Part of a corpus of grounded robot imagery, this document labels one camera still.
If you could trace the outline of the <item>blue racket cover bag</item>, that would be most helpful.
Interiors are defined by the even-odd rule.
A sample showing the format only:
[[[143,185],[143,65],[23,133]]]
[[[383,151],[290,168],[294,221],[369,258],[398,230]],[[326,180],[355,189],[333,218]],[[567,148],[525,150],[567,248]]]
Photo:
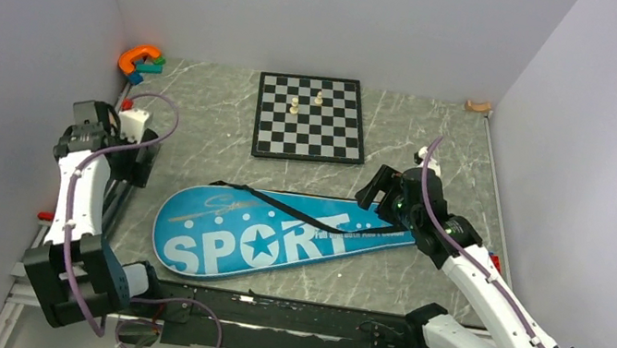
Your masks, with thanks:
[[[193,186],[169,197],[155,218],[152,244],[163,266],[194,279],[280,270],[412,246],[353,199],[267,191],[293,212],[226,185]]]

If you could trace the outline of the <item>black shuttlecock tube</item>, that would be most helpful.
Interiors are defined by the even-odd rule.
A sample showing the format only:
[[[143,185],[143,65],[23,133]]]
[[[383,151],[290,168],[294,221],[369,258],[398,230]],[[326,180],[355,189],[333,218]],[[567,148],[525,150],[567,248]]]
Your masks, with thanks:
[[[133,186],[125,181],[113,180],[105,190],[103,197],[102,232],[109,234],[115,227],[115,221],[121,215],[127,199],[133,192]]]

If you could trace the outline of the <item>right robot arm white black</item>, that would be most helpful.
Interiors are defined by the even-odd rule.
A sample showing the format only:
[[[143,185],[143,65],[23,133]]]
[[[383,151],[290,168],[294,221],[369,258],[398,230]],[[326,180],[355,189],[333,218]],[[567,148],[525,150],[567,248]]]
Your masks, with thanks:
[[[432,303],[405,316],[405,348],[566,348],[521,306],[472,224],[448,211],[442,180],[432,170],[398,172],[383,165],[356,193],[356,201],[410,233],[419,251],[466,297],[491,336],[486,342]]]

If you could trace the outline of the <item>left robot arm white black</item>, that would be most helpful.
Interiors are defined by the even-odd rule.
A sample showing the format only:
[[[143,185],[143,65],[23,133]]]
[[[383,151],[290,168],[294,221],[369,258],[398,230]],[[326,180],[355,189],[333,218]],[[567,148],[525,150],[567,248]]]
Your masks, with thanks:
[[[73,115],[54,145],[61,181],[50,227],[22,263],[49,325],[84,321],[103,336],[108,315],[130,307],[147,316],[162,301],[150,265],[122,264],[103,234],[110,186],[146,185],[159,135],[152,115],[137,108],[76,102]]]

